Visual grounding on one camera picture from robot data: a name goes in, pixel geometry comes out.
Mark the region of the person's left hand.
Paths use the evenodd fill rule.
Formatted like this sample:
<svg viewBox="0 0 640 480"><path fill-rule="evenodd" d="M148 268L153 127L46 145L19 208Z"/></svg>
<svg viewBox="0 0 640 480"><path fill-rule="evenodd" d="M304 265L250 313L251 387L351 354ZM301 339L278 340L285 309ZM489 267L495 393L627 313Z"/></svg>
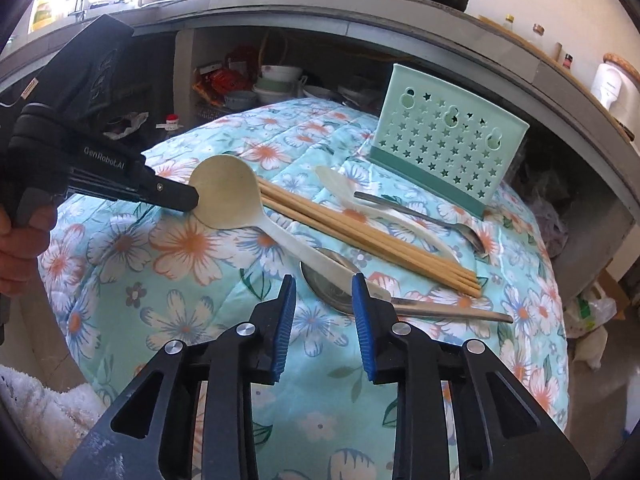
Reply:
<svg viewBox="0 0 640 480"><path fill-rule="evenodd" d="M7 297L20 296L37 271L37 258L47 250L50 233L58 220L54 205L38 208L27 226L14 228L1 208L0 278L1 293Z"/></svg>

